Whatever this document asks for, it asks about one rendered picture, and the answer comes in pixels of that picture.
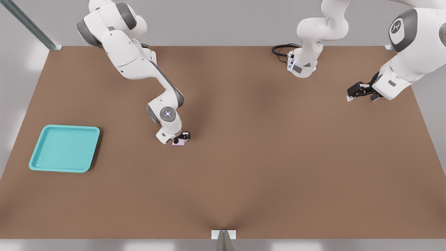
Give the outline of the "pale blue-green tray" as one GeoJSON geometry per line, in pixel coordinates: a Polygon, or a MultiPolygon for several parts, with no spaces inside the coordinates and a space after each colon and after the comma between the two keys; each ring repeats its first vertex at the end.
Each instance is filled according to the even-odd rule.
{"type": "Polygon", "coordinates": [[[91,166],[99,134],[97,127],[49,124],[40,132],[29,168],[84,173],[91,166]]]}

